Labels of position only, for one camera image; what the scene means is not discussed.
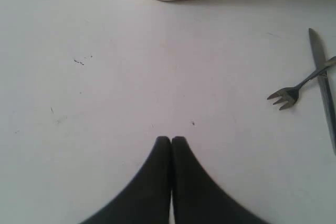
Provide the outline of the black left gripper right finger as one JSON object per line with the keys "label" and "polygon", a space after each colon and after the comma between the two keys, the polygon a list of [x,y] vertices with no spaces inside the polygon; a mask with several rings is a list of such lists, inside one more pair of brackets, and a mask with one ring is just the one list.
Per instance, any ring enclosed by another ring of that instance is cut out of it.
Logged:
{"label": "black left gripper right finger", "polygon": [[175,223],[267,223],[214,182],[185,137],[172,139],[172,165]]}

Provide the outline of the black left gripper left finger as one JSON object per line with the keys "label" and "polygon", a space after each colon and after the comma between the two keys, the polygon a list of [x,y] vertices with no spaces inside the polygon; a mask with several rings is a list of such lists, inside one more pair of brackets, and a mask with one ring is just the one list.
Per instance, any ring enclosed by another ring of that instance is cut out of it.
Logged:
{"label": "black left gripper left finger", "polygon": [[126,187],[83,223],[169,223],[170,203],[171,142],[159,136]]}

